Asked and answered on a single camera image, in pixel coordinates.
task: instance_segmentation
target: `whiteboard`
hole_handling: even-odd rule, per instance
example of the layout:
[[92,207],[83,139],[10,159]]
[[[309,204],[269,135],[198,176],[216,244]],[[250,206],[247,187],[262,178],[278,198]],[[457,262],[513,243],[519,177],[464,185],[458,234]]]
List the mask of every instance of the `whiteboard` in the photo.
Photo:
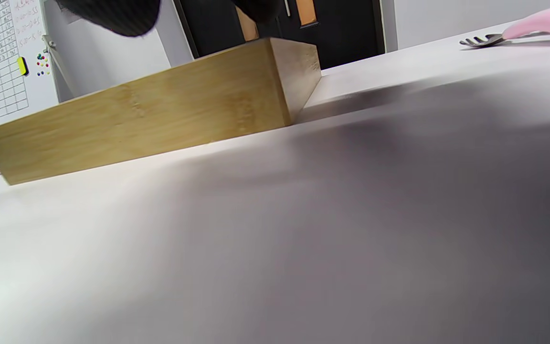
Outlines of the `whiteboard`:
[[[0,0],[0,124],[59,103],[52,61],[43,53],[41,6],[40,0]],[[19,56],[26,60],[27,76],[20,75]]]

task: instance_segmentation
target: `yellow magnet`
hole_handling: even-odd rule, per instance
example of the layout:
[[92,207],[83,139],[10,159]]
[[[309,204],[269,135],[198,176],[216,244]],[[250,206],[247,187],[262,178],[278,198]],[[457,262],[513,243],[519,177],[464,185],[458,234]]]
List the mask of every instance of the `yellow magnet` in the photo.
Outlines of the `yellow magnet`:
[[24,57],[18,57],[16,62],[18,63],[18,69],[20,69],[20,75],[29,74],[29,69],[27,68],[27,61],[24,60]]

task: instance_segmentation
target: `door handle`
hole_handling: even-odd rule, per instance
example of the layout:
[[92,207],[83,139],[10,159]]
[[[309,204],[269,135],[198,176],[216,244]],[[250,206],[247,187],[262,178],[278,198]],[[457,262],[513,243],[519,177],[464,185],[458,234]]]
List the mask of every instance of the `door handle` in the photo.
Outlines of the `door handle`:
[[286,13],[288,13],[288,17],[292,17],[290,14],[290,5],[288,5],[288,0],[284,0],[284,4],[286,4]]

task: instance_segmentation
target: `black object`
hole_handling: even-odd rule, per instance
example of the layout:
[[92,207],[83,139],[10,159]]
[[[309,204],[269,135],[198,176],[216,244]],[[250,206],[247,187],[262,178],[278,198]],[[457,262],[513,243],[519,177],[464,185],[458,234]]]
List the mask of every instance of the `black object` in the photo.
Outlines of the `black object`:
[[[278,0],[231,0],[255,22],[275,18]],[[57,0],[72,13],[123,36],[148,33],[159,19],[160,0]]]

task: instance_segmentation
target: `orange panel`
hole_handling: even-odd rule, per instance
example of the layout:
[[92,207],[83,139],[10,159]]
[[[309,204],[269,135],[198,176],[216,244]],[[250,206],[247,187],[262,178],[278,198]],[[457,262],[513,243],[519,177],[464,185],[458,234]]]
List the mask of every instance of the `orange panel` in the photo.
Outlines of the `orange panel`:
[[246,42],[258,39],[258,28],[256,23],[251,20],[245,13],[243,13],[239,7],[237,9],[237,17],[239,17],[239,24],[241,24],[241,30],[243,31],[243,38]]
[[301,25],[317,22],[313,0],[296,0],[298,15],[301,17]]

